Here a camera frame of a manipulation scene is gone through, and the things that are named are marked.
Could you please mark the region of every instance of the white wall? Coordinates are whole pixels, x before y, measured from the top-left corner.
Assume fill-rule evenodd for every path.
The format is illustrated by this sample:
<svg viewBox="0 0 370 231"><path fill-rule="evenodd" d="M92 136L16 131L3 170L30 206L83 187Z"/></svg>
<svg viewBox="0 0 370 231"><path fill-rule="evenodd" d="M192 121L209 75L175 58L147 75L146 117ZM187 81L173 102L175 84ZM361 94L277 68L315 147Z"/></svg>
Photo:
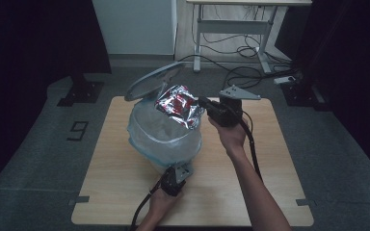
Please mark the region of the white wall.
<svg viewBox="0 0 370 231"><path fill-rule="evenodd" d="M172 55L176 0L92 0L109 54Z"/></svg>

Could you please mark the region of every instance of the gray carpet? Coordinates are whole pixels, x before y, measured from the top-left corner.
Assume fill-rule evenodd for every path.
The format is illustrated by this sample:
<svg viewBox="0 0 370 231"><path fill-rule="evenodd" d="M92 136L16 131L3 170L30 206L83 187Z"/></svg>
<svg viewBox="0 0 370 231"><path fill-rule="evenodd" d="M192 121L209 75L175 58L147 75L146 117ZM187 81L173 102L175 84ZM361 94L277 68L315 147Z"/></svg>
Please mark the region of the gray carpet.
<svg viewBox="0 0 370 231"><path fill-rule="evenodd" d="M71 86L68 78L48 88L34 127L0 174L0 230L126 230L75 225L70 218L111 99L154 69L115 67L112 75L87 74L89 81L104 82L95 104L57 107ZM225 76L220 68L202 68L199 74L186 68L173 81L196 96L217 96ZM314 225L294 230L370 230L370 161L333 113L288 107L272 79L249 90L272 101L310 202ZM78 135L70 132L74 121L89 122L81 141L67 140Z"/></svg>

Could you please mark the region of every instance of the human arm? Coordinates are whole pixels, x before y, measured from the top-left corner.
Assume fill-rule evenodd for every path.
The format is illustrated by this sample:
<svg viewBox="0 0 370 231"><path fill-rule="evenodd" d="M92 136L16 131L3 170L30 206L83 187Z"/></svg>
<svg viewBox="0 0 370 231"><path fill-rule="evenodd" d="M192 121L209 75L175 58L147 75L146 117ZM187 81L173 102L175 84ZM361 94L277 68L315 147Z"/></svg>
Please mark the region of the human arm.
<svg viewBox="0 0 370 231"><path fill-rule="evenodd" d="M170 196L162 189L158 189L152 195L149 201L149 210L145 215L144 220L138 226L137 231L150 231L154 230L157 224L167 214L167 212L174 206L175 202L182 197L183 192L178 196Z"/></svg>
<svg viewBox="0 0 370 231"><path fill-rule="evenodd" d="M217 128L226 153L235 167L254 230L291 230L284 214L246 156L243 148L246 133L243 128L240 125L221 127L210 117L209 121Z"/></svg>

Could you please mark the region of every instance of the power strip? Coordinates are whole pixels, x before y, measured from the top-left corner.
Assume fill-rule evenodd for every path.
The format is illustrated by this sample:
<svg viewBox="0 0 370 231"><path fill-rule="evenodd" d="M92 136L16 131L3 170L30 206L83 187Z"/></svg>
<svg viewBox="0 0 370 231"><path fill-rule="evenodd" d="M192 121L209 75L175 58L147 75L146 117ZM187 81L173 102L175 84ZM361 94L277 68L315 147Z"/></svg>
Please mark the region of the power strip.
<svg viewBox="0 0 370 231"><path fill-rule="evenodd" d="M281 77L281 78L276 78L275 79L275 84L285 84L285 83L293 83L296 81L296 79L293 76L286 76L286 77Z"/></svg>

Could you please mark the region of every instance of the black curtain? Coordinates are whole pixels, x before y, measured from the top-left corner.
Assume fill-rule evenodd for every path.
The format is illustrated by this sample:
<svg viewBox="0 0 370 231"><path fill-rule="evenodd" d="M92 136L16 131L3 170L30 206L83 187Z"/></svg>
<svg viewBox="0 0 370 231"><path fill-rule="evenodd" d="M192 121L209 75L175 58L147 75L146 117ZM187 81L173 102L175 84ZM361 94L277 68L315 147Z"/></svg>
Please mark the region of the black curtain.
<svg viewBox="0 0 370 231"><path fill-rule="evenodd" d="M0 0L0 171L38 117L48 85L110 73L91 0Z"/></svg>
<svg viewBox="0 0 370 231"><path fill-rule="evenodd" d="M370 0L314 0L298 61L370 158Z"/></svg>

